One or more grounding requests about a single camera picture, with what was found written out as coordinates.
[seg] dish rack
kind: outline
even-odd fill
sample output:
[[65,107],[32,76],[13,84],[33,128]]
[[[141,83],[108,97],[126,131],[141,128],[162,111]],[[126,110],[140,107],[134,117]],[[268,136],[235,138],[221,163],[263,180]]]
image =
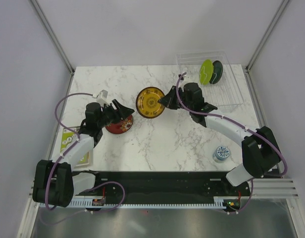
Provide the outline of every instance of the dish rack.
[[[216,84],[200,84],[199,73],[205,60],[219,60],[223,64],[223,74]],[[187,52],[176,54],[179,73],[187,72],[189,81],[197,82],[202,88],[204,100],[229,113],[244,103],[244,98],[236,81],[232,67],[224,51]]]

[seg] dark green plate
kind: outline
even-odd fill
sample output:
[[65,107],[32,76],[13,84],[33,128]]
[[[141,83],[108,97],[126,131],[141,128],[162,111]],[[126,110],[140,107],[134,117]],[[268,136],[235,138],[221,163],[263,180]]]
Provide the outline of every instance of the dark green plate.
[[216,84],[220,81],[223,74],[223,65],[220,61],[216,60],[213,62],[213,75],[210,79],[210,84]]

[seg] marble table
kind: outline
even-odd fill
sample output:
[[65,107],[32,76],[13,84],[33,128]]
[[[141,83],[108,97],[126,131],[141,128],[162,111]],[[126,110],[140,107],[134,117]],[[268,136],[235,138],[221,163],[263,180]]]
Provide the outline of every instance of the marble table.
[[[241,65],[232,65],[244,103],[230,113],[239,122],[258,127],[253,103]],[[185,110],[165,111],[157,118],[146,119],[135,107],[137,94],[155,86],[165,94],[175,85],[176,65],[77,67],[70,93],[108,91],[107,99],[117,99],[135,113],[132,128],[120,135],[103,129],[103,137],[93,151],[92,164],[77,170],[96,171],[229,171],[242,162],[241,148],[214,130],[192,121]],[[85,106],[94,102],[90,96],[73,96],[67,100],[62,122],[79,126],[85,118]],[[53,155],[60,152],[63,128],[57,133]],[[229,159],[219,164],[212,158],[214,150],[225,145]]]

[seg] wall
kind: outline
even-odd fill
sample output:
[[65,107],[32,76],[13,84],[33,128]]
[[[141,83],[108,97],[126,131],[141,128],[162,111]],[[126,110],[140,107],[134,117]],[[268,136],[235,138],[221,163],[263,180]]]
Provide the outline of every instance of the wall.
[[291,1],[252,76],[305,207],[305,0]]
[[247,64],[281,0],[38,0],[76,66],[174,64],[225,50]]
[[29,2],[0,1],[0,238],[16,237],[69,79]]

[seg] gray floor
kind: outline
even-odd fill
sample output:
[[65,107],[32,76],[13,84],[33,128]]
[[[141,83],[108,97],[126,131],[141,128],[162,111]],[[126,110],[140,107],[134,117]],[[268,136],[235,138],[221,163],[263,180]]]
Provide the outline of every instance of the gray floor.
[[[36,221],[39,238],[296,238],[286,205],[251,201],[239,215],[203,209],[119,209],[82,213],[56,226]],[[78,209],[40,209],[46,222],[56,222]]]

